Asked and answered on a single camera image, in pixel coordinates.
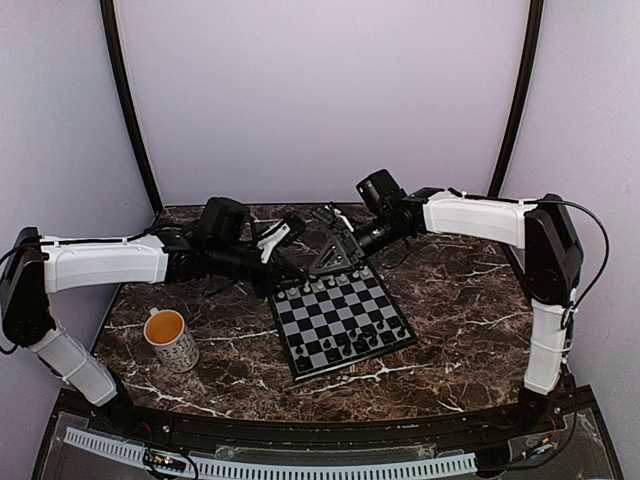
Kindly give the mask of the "black grey chess board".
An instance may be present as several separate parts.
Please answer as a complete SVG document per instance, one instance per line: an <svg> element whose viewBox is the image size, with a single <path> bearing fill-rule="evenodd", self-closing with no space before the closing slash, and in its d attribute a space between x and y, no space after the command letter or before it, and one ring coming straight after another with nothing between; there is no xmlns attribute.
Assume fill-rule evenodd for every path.
<svg viewBox="0 0 640 480"><path fill-rule="evenodd" d="M269 306L296 383L417 342L411 324L369 265L281 291L269 298ZM406 335L397 338L401 325ZM384 345L383 331L392 331L395 341ZM343 336L351 343L349 356L341 353L339 338ZM307 358L302 369L295 362L300 355Z"/></svg>

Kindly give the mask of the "black piece edge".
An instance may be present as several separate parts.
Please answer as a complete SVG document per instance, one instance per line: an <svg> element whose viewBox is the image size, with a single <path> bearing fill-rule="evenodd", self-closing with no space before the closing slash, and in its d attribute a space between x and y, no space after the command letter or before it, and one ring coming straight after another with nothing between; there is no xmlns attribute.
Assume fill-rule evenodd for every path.
<svg viewBox="0 0 640 480"><path fill-rule="evenodd" d="M304 355L297 356L295 359L296 365L302 369L306 365L307 358Z"/></svg>

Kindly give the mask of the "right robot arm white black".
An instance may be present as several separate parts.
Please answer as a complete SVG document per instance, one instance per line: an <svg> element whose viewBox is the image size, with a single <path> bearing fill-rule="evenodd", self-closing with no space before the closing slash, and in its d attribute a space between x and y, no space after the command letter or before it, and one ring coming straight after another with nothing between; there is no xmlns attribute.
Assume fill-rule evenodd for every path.
<svg viewBox="0 0 640 480"><path fill-rule="evenodd" d="M315 208L313 217L332 235L311 274L359 269L392 243L426 234L469 236L520 251L516 265L533 312L523 386L550 394L572 348L574 318L586 295L578 289L584 250L569 214L574 203L555 194L505 199L436 187L408 194L386 169L369 175L356 189L373 220L356 225L333 203Z"/></svg>

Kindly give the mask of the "black knight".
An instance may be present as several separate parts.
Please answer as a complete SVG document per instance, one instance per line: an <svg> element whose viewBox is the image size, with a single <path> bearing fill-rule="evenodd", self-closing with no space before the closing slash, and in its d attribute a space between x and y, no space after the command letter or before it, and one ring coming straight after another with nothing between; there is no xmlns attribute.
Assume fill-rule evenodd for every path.
<svg viewBox="0 0 640 480"><path fill-rule="evenodd" d="M395 336L392 331L383 331L380 334L380 339L382 340L384 345L388 345L395 341Z"/></svg>

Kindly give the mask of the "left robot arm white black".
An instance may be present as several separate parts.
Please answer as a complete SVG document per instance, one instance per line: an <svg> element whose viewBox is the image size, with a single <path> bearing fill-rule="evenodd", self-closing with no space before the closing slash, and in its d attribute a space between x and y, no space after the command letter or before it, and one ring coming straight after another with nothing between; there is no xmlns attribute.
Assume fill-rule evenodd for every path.
<svg viewBox="0 0 640 480"><path fill-rule="evenodd" d="M305 230L287 213L259 229L248 206L224 197L208 200L187 224L151 226L131 236L61 238L35 227L18 234L2 256L1 328L14 349L34 353L92 405L120 436L141 427L116 375L75 340L51 312L60 292L121 284L178 284L217 276L247 282L257 297L300 285L303 273L279 250Z"/></svg>

